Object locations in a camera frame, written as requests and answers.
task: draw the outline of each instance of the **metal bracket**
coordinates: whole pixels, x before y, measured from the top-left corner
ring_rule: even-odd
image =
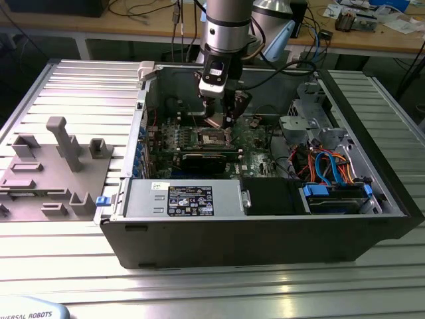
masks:
[[[146,81],[155,76],[155,62],[154,61],[143,61],[140,63],[137,69],[137,76],[140,81]]]

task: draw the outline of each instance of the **floor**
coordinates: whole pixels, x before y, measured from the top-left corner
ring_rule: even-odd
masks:
[[[32,37],[32,39],[50,58],[79,59],[78,51],[72,39],[51,37]],[[25,44],[26,41],[23,36],[15,36],[16,50],[6,51],[4,48],[0,50],[0,125],[3,125],[13,112],[25,92],[35,81],[37,74],[46,64],[45,57],[31,43]],[[134,43],[133,50],[126,41],[91,40],[89,45],[96,60],[170,59],[170,54],[164,54],[170,50],[170,45],[165,43]],[[323,63],[323,68],[335,68],[337,58],[336,54],[328,54]],[[286,54],[284,54],[282,60],[286,60]],[[404,62],[409,64],[412,61],[404,60]],[[375,57],[369,59],[363,70],[367,74],[373,74],[377,77],[392,94],[395,93],[406,72],[392,58]],[[413,82],[400,101],[402,107],[416,123],[419,123],[425,117],[425,114],[421,114],[416,109],[417,104],[425,101],[424,87],[425,77],[421,76]]]

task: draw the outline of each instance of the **electronic device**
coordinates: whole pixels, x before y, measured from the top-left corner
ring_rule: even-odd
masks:
[[[277,74],[223,128],[220,103],[205,113],[198,71],[140,64],[120,186],[97,200],[96,220],[121,265],[353,261],[423,222],[380,151],[382,131],[356,113],[373,107],[362,105],[371,96],[381,112],[391,109],[364,74]],[[245,68],[240,80],[270,72]]]
[[[108,7],[108,0],[6,0],[12,12],[57,13],[100,17]]]
[[[370,5],[389,5],[400,10],[401,12],[405,12],[407,7],[409,6],[409,3],[409,0],[369,0]]]

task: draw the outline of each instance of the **black cable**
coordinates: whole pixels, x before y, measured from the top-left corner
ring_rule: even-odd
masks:
[[[396,100],[400,99],[400,97],[402,96],[402,93],[403,93],[402,92],[402,86],[404,86],[404,81],[406,80],[406,77],[409,75],[413,66],[416,64],[416,61],[418,60],[419,56],[421,55],[422,51],[424,50],[424,47],[425,47],[425,41],[424,41],[424,43],[422,43],[422,46],[420,47],[418,54],[414,58],[412,65],[410,65],[410,68],[404,74],[403,79],[401,80],[400,84],[398,85],[398,89],[397,89],[397,92],[396,92]]]
[[[422,71],[425,67],[425,56],[422,58],[418,66],[413,70],[412,74],[410,74],[404,83],[400,86],[396,94],[396,100],[400,100],[403,94],[407,91],[409,86],[412,84],[413,80],[420,75],[420,71]]]
[[[12,23],[12,25],[16,28],[16,29],[18,29],[19,30],[19,32],[21,32],[27,39],[28,39],[28,41],[29,42],[31,42],[31,44],[42,54],[42,55],[44,55],[44,57],[48,60],[49,59],[49,57],[47,56],[47,54],[46,53],[44,53],[43,52],[43,50],[41,50],[36,44],[35,44],[35,42],[28,36],[28,34],[26,34],[25,32],[24,32],[24,30],[22,30],[21,28],[20,28],[20,26],[18,26],[13,20],[12,20],[12,18],[10,18],[10,16],[7,14],[7,12],[6,12],[6,10],[4,10],[4,8],[3,8],[3,6],[0,4],[0,10],[3,12],[3,14],[6,16],[6,18],[7,18],[7,20],[9,20],[10,21],[10,23]]]
[[[180,16],[181,16],[181,62],[184,63],[184,54],[183,54],[183,42],[184,42],[184,36],[185,36],[185,18],[183,16],[183,0],[177,0],[180,1]]]
[[[187,50],[187,53],[186,53],[186,63],[189,62],[192,46],[193,46],[193,43],[195,43],[195,40],[197,39],[197,35],[198,35],[198,16],[197,16],[197,6],[196,5],[193,5],[193,18],[195,19],[195,34],[193,35],[192,42],[189,45],[189,49]]]
[[[194,2],[195,2],[195,4],[202,10],[202,12],[203,13],[207,13],[207,10],[204,8],[204,6],[203,5],[201,5],[200,3],[199,3],[199,1],[198,0],[193,0]]]
[[[308,64],[310,66],[313,67],[313,70],[309,70],[307,72],[300,72],[300,73],[295,73],[295,72],[282,72],[284,71],[286,68],[288,68],[291,65],[295,65],[295,64]],[[305,75],[310,75],[313,74],[315,71],[317,70],[316,64],[312,63],[311,61],[308,60],[297,60],[297,61],[292,61],[289,63],[286,63],[285,65],[281,66],[280,68],[278,68],[276,71],[274,71],[270,76],[268,76],[267,78],[265,78],[263,81],[260,81],[259,83],[252,85],[252,86],[243,86],[240,89],[241,90],[252,90],[253,88],[257,88],[261,85],[263,85],[264,83],[266,83],[267,81],[269,81],[271,78],[273,78],[275,75],[279,74],[279,73],[284,73],[286,75],[291,75],[291,76],[305,76]]]
[[[112,10],[112,5],[113,5],[114,3],[116,3],[117,1],[118,1],[118,0],[113,0],[113,1],[109,4],[108,11],[109,11],[110,13],[115,14],[115,15],[119,15],[120,17],[137,17],[137,16],[139,16],[139,15],[147,15],[147,14],[149,14],[149,13],[156,12],[156,11],[159,11],[159,10],[162,10],[162,9],[166,9],[166,8],[171,8],[171,7],[173,7],[173,6],[174,6],[174,3],[173,3],[172,5],[165,5],[164,7],[156,8],[156,9],[154,9],[154,10],[150,10],[150,11],[147,11],[147,12],[135,13],[135,14],[133,14],[133,15],[129,15],[129,14],[125,14],[125,15],[124,15],[124,14],[122,14],[122,13],[119,13],[119,12],[116,12],[116,11]]]
[[[177,24],[174,23],[173,25],[173,36],[171,37],[171,61],[175,62],[174,60],[174,39],[175,39],[175,29],[177,28]]]
[[[153,0],[153,1],[149,2],[149,3],[145,3],[144,5],[134,5],[133,7],[128,8],[128,11],[131,11],[132,9],[137,8],[137,7],[147,7],[148,5],[152,5],[155,2],[157,2],[157,1],[158,0]]]

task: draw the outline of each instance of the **metal slat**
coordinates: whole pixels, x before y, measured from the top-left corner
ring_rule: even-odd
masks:
[[[135,72],[132,70],[112,70],[112,69],[98,69],[92,68],[57,68],[53,75],[70,75],[70,76],[118,76],[134,78]]]
[[[397,140],[408,140],[416,141],[417,138],[409,130],[374,130],[369,128],[367,130],[373,139],[375,138],[386,138],[386,139],[397,139]]]
[[[54,114],[27,114],[21,123],[42,123],[46,124],[48,119]],[[67,114],[66,123],[69,124],[123,124],[130,125],[132,116],[111,116],[111,115],[84,115]]]
[[[52,76],[49,80],[50,82],[73,82],[73,83],[122,83],[122,84],[129,84],[134,83],[137,84],[139,80],[137,78],[124,78],[124,77],[107,77],[107,76],[91,76],[90,78],[87,77],[81,77],[81,76],[74,76],[74,75],[56,75]]]
[[[356,112],[363,113],[383,113],[383,114],[395,114],[394,111],[388,106],[373,106],[372,108],[369,105],[351,105]]]
[[[368,106],[369,108],[373,108],[374,106],[388,107],[388,103],[382,98],[348,98],[347,100],[350,104]]]
[[[104,114],[104,115],[132,115],[133,106],[80,106],[70,108],[67,105],[33,105],[28,114]]]
[[[351,80],[351,79],[339,79],[336,78],[335,82],[338,85],[352,85],[352,86],[372,86],[368,80]]]
[[[71,88],[78,90],[129,90],[139,91],[140,88],[134,84],[121,84],[121,83],[106,83],[106,84],[78,84],[72,82],[51,82],[47,83],[45,88]]]
[[[363,125],[367,129],[374,129],[374,130],[406,130],[410,131],[406,124],[404,124],[401,121],[362,121]]]
[[[388,160],[398,159],[402,160],[404,158],[414,158],[414,159],[425,159],[425,150],[424,148],[407,148],[401,150],[388,150],[381,149],[382,153]]]
[[[354,86],[354,85],[340,85],[339,88],[341,89],[341,91],[343,93],[346,92],[358,92],[359,94],[362,94],[364,92],[376,92],[374,87],[368,87],[368,86],[362,86],[362,87],[358,87],[358,86]]]
[[[360,120],[364,121],[393,121],[401,122],[400,118],[395,114],[391,113],[366,113],[366,112],[356,112]]]
[[[69,134],[110,134],[128,135],[130,125],[99,125],[99,124],[66,124],[66,131]],[[47,133],[45,124],[20,124],[15,128],[18,134]]]
[[[34,104],[66,105],[66,106],[135,106],[134,98],[65,98],[44,96],[38,97]]]
[[[78,143],[80,144],[89,144],[92,138],[103,138],[107,144],[114,146],[126,146],[128,143],[128,137],[126,135],[75,134],[75,136],[77,137]],[[51,133],[35,133],[34,137],[40,144],[58,143]],[[17,134],[12,135],[7,144],[12,145],[17,138]]]
[[[137,91],[74,90],[70,88],[45,88],[40,96],[83,97],[83,98],[137,98]]]
[[[61,62],[58,68],[88,68],[90,70],[126,70],[137,71],[138,63],[114,64],[114,63],[84,63],[84,62]]]

